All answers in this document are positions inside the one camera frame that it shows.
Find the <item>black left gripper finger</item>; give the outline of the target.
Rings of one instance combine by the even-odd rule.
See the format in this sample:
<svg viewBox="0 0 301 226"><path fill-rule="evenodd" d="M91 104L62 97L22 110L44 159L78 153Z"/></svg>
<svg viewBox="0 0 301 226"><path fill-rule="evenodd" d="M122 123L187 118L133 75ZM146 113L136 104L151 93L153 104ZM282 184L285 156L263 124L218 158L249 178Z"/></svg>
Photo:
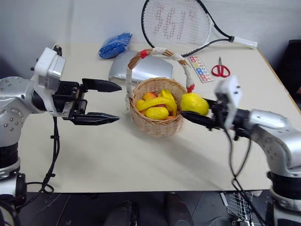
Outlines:
<svg viewBox="0 0 301 226"><path fill-rule="evenodd" d="M122 87L114 82L98 79L82 79L81 91L97 90L98 92L115 92L122 90Z"/></svg>
<svg viewBox="0 0 301 226"><path fill-rule="evenodd" d="M75 125L98 126L118 121L120 117L106 113L75 114L70 121Z"/></svg>

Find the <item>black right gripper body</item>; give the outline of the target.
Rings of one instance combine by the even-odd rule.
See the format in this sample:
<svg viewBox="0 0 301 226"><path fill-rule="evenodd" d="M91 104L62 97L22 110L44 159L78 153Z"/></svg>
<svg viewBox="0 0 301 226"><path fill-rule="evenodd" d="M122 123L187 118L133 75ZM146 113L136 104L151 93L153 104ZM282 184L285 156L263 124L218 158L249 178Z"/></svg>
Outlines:
<svg viewBox="0 0 301 226"><path fill-rule="evenodd" d="M209 109L212 112L212 119L214 119L218 123L218 129L225 129L224 122L225 122L225 116L224 114L227 113L227 105L222 102L221 100L217 100L218 105L217 106L209 106Z"/></svg>

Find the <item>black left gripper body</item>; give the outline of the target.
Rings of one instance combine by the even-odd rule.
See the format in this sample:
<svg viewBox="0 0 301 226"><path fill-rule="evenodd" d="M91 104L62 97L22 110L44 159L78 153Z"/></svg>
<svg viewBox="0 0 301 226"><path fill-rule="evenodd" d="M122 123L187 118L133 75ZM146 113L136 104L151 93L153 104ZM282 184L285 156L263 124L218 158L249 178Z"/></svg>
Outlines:
<svg viewBox="0 0 301 226"><path fill-rule="evenodd" d="M83 85L74 81L61 81L58 90L53 95L56 111L64 120L76 120L84 115L87 100L84 99Z"/></svg>

